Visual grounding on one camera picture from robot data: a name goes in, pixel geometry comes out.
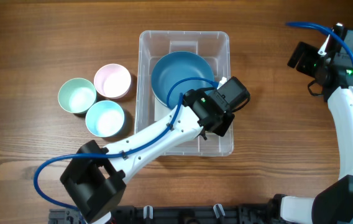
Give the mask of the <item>mint green bowl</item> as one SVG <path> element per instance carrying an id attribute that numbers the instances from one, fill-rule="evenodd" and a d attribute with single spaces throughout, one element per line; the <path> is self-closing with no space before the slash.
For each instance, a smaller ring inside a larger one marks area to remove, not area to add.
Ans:
<path id="1" fill-rule="evenodd" d="M 69 113 L 84 114 L 97 100 L 94 85 L 84 78 L 73 78 L 65 82 L 58 92 L 58 103 Z"/>

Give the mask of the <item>dark blue plate front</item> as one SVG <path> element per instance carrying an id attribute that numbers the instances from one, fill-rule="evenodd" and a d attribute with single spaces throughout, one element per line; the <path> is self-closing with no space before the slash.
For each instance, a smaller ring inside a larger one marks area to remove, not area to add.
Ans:
<path id="1" fill-rule="evenodd" d="M 151 84 L 154 95 L 169 109 L 177 105 L 181 93 L 218 86 L 209 63 L 186 51 L 163 56 L 154 66 Z"/>

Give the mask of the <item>light blue bowl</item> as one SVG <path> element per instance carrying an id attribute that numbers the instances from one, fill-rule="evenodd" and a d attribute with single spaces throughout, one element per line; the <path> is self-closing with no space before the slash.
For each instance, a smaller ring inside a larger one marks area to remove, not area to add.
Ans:
<path id="1" fill-rule="evenodd" d="M 85 117 L 88 131 L 100 138 L 116 135 L 122 129 L 124 122 L 124 110 L 119 104 L 110 100 L 95 103 Z"/>

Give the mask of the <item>pink bowl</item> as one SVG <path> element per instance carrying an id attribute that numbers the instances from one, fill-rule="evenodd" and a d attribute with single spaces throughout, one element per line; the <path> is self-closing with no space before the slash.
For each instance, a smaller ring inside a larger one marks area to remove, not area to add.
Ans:
<path id="1" fill-rule="evenodd" d="M 100 95 L 110 99 L 119 99 L 130 90 L 132 77 L 126 67 L 111 63 L 104 65 L 96 72 L 93 83 Z"/>

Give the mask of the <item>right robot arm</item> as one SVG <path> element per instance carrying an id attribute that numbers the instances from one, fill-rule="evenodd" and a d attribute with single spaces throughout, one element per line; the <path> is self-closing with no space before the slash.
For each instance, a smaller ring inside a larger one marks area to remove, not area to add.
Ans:
<path id="1" fill-rule="evenodd" d="M 278 195 L 278 216 L 291 223 L 353 223 L 353 66 L 334 41 L 321 49 L 300 42 L 288 66 L 322 86 L 332 114 L 340 156 L 338 181 L 314 198 Z"/>

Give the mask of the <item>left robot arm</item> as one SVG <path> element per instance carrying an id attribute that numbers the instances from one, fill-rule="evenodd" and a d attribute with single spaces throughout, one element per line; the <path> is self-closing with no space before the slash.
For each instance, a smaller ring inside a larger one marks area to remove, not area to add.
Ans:
<path id="1" fill-rule="evenodd" d="M 224 88 L 189 90 L 167 116 L 137 134 L 104 147 L 96 141 L 82 145 L 60 181 L 84 220 L 94 223 L 119 204 L 131 178 L 165 151 L 206 133 L 225 135 L 244 100 Z"/>

